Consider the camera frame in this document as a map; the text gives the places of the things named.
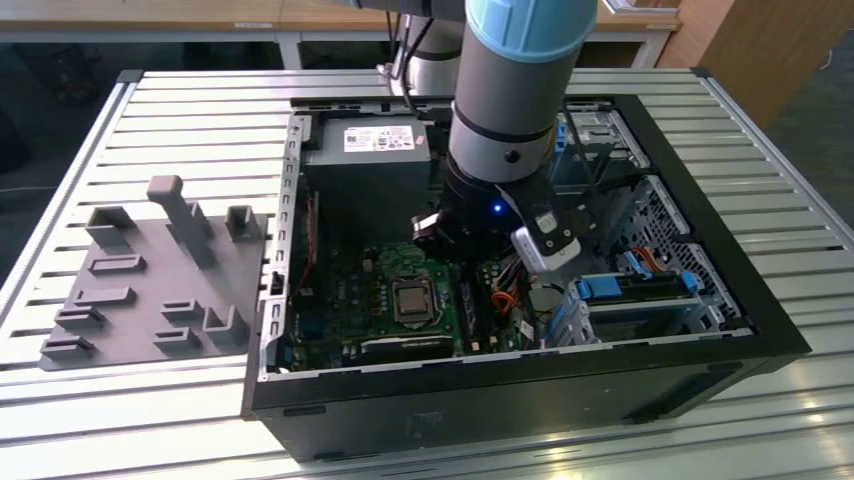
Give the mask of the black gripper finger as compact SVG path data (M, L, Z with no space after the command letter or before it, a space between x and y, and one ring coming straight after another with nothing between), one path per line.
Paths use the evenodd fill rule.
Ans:
M424 214L412 218L413 243L428 256L446 254L448 238L442 231L441 214Z

